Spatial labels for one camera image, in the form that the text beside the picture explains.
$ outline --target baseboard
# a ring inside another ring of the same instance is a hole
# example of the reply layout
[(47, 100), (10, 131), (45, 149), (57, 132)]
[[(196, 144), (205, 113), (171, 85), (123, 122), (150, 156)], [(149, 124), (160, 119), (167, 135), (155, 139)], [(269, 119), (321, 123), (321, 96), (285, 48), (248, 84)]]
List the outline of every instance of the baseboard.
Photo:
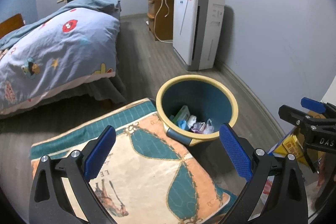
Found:
[(144, 16), (147, 16), (147, 14), (126, 15), (126, 16), (121, 16), (120, 19), (135, 18), (135, 17), (144, 17)]
[(278, 132), (280, 136), (285, 136), (285, 133), (280, 127), (278, 121), (274, 119), (273, 115), (270, 113), (267, 107), (265, 107), (262, 101), (253, 93), (250, 87), (246, 85), (245, 82), (238, 75), (236, 75), (233, 70), (231, 70), (225, 63), (218, 60), (217, 58), (215, 60), (215, 66), (219, 69), (221, 73), (229, 74), (229, 76), (236, 82), (236, 84), (241, 89), (246, 90), (251, 101), (253, 101), (257, 108), (263, 113), (263, 115), (268, 118), (269, 123), (273, 127), (274, 131)]

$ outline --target blue duvet cover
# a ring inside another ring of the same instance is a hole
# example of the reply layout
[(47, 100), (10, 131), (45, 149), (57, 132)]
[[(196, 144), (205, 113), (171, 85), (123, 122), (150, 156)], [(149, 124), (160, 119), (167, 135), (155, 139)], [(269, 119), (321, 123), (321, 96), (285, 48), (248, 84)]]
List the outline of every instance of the blue duvet cover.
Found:
[(115, 76), (118, 32), (113, 16), (74, 8), (25, 34), (0, 60), (0, 114)]

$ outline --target plastic bag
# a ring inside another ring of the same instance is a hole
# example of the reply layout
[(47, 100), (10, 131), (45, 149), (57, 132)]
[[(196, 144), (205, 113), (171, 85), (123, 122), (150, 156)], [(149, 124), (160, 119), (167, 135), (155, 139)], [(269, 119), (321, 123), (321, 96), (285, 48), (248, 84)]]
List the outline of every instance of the plastic bag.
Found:
[(203, 130), (205, 129), (205, 127), (206, 127), (205, 122), (196, 122), (196, 123), (194, 123), (191, 131), (194, 132), (194, 133), (203, 134)]
[(215, 131), (215, 128), (212, 126), (212, 121), (210, 119), (207, 120), (207, 124), (203, 134), (211, 134)]

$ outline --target cartoon print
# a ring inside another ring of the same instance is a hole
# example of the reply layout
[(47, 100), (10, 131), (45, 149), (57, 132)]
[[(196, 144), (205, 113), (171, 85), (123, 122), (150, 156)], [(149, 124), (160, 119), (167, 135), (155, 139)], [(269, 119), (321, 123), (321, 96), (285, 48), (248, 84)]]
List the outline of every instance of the cartoon print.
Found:
[(109, 181), (109, 182), (110, 182), (111, 188), (113, 189), (113, 192), (115, 193), (115, 196), (117, 197), (117, 200), (120, 203), (120, 209), (114, 204), (112, 198), (110, 198), (110, 196), (107, 194), (106, 189), (105, 189), (105, 180), (104, 179), (101, 180), (102, 190), (100, 190), (98, 182), (96, 182), (96, 189), (95, 189), (94, 192), (95, 192), (97, 198), (99, 199), (101, 204), (105, 207), (105, 209), (107, 211), (109, 211), (112, 215), (114, 215), (116, 217), (127, 216), (128, 212), (126, 211), (125, 205), (122, 203), (122, 201), (118, 197), (117, 192), (115, 191), (112, 182), (111, 181)]
[(16, 96), (9, 81), (6, 81), (5, 84), (5, 98), (11, 104), (16, 102)]
[(58, 66), (58, 58), (52, 60), (51, 66), (54, 67), (54, 69)]
[(73, 30), (76, 27), (77, 22), (78, 20), (76, 19), (69, 20), (67, 23), (63, 25), (63, 29), (62, 29), (63, 32), (70, 32), (71, 30)]
[(113, 69), (112, 68), (109, 68), (107, 71), (106, 71), (106, 65), (104, 63), (101, 64), (100, 66), (100, 70), (96, 70), (93, 75), (99, 75), (99, 74), (104, 74), (104, 73), (112, 73), (113, 72)]
[(28, 58), (28, 60), (21, 67), (23, 73), (27, 75), (30, 79), (34, 79), (37, 74), (40, 73), (40, 67), (35, 63), (33, 58)]
[(14, 48), (11, 50), (11, 52), (9, 53), (9, 55), (12, 55), (13, 52), (15, 52), (15, 50), (16, 50), (16, 47), (14, 47)]

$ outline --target trash can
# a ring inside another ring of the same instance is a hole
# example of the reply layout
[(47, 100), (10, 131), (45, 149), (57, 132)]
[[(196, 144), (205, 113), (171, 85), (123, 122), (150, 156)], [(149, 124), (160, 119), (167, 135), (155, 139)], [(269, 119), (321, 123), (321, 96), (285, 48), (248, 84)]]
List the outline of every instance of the trash can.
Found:
[[(187, 105), (198, 122), (211, 119), (215, 132), (198, 134), (182, 130), (169, 120), (182, 106)], [(234, 126), (238, 118), (238, 104), (227, 87), (201, 75), (182, 75), (166, 82), (156, 96), (156, 107), (167, 135), (185, 145), (193, 146), (219, 137), (219, 127), (228, 122)]]

